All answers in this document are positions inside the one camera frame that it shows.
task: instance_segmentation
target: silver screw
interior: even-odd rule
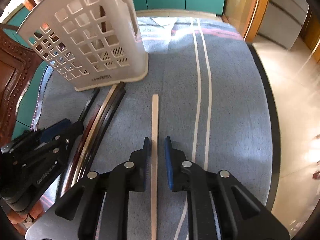
[[[89,179],[94,179],[95,177],[97,177],[97,173],[95,171],[90,171],[88,174],[87,174],[87,177]]]
[[[182,166],[185,168],[190,168],[192,166],[192,162],[184,161],[184,162],[182,162]]]
[[[127,168],[127,169],[130,169],[134,166],[134,163],[133,162],[125,162],[124,163],[124,166]]]
[[[230,176],[230,173],[229,171],[220,171],[220,176],[223,177],[223,178],[227,178]]]

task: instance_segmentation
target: laundry basket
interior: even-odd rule
[[[77,91],[148,72],[132,0],[41,0],[17,33]]]

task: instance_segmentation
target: wooden chair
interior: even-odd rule
[[[42,59],[0,29],[0,146],[10,142],[19,103]]]

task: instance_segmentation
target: white stripe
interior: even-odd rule
[[[199,55],[198,55],[198,46],[197,46],[197,39],[196,39],[196,33],[193,28],[193,18],[190,18],[191,28],[192,28],[192,34],[193,34],[193,42],[195,44],[195,53],[196,53],[196,64],[197,64],[197,76],[198,76],[198,100],[197,100],[197,110],[196,110],[196,121],[195,121],[195,129],[193,132],[193,146],[192,146],[192,162],[195,162],[196,160],[196,149],[197,149],[197,138],[198,138],[198,126],[199,126],[199,115],[200,115],[200,105],[201,105],[201,76],[200,76],[200,64],[199,64]],[[176,234],[174,236],[173,240],[177,240],[180,229],[182,226],[182,223],[186,217],[188,208],[188,202],[186,199],[186,202],[183,207],[182,215],[178,224],[178,228],[176,231]]]
[[[205,44],[204,35],[200,26],[200,19],[197,18],[198,28],[200,30],[203,48],[204,48],[204,56],[205,62],[208,70],[208,85],[209,85],[209,104],[208,104],[208,116],[207,116],[207,131],[205,135],[205,149],[204,149],[204,170],[208,170],[208,158],[209,158],[209,139],[210,139],[210,121],[211,121],[211,108],[212,108],[212,80],[211,80],[211,69],[209,65],[207,46]]]

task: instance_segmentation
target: floor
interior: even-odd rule
[[[320,198],[320,64],[298,38],[290,51],[257,36],[253,42],[273,90],[281,134],[281,168],[272,213],[291,237]]]

